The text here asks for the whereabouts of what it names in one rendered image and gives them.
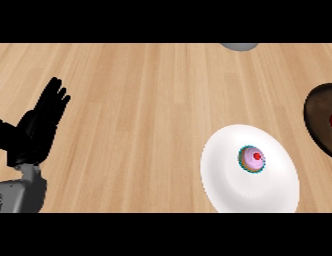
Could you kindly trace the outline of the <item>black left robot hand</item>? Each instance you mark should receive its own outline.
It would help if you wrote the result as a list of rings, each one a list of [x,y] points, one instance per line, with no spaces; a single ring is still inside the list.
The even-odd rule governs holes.
[[[17,125],[0,119],[0,149],[7,152],[8,167],[38,165],[47,159],[69,100],[62,80],[53,77]]]

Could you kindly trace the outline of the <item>can with teal rim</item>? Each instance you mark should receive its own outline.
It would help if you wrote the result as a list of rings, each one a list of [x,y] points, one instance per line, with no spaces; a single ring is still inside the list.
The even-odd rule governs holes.
[[[242,169],[249,173],[261,173],[265,167],[262,151],[252,145],[240,148],[237,161]]]

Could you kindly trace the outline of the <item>white plate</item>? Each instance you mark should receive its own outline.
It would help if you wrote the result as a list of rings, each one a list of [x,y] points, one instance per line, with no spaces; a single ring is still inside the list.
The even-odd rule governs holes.
[[[261,173],[246,172],[237,161],[240,148],[264,153]],[[292,158],[271,135],[254,126],[234,124],[208,139],[200,157],[203,189],[218,212],[290,212],[298,208],[299,181]]]

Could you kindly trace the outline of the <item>dark brown pan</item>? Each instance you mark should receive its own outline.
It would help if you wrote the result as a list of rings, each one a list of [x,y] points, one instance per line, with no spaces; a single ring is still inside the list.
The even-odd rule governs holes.
[[[304,102],[304,123],[310,136],[323,152],[332,157],[332,83],[319,85]]]

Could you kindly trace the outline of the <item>grey rounded object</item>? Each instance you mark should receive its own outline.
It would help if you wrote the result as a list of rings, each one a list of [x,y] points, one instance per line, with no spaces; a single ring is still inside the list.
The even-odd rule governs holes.
[[[236,52],[245,52],[245,51],[251,51],[258,46],[258,44],[257,43],[223,43],[223,46]]]

